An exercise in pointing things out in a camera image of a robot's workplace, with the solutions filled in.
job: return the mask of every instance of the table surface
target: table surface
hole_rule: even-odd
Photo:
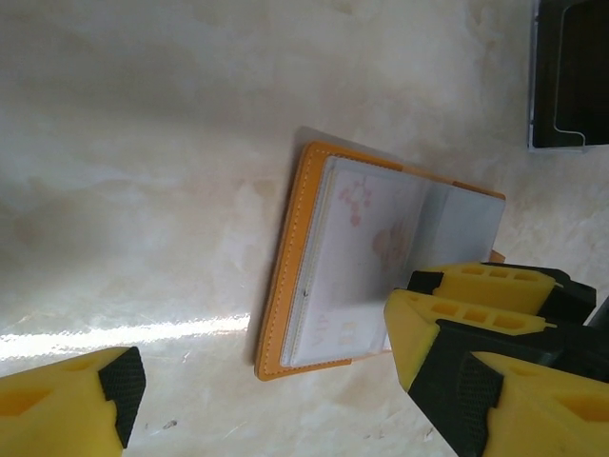
[[[0,374],[136,345],[127,457],[448,456],[391,355],[251,365],[299,135],[502,191],[496,248],[609,292],[609,153],[525,150],[519,0],[0,6]]]

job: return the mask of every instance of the black textured rubber pad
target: black textured rubber pad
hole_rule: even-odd
[[[144,396],[146,375],[138,348],[129,348],[99,370],[99,380],[107,401],[116,405],[116,432],[127,448],[135,416]]]

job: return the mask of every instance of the marble surface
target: marble surface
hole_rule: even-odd
[[[504,192],[497,249],[609,292],[609,151],[526,152],[522,0],[0,5],[0,374],[137,345],[126,456],[449,456],[390,355],[261,383],[302,127]]]

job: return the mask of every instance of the white marble table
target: white marble table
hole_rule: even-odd
[[[609,292],[609,153],[524,149],[513,0],[0,6],[0,374],[137,345],[126,456],[452,455],[390,355],[261,383],[301,127],[507,195],[497,249]]]

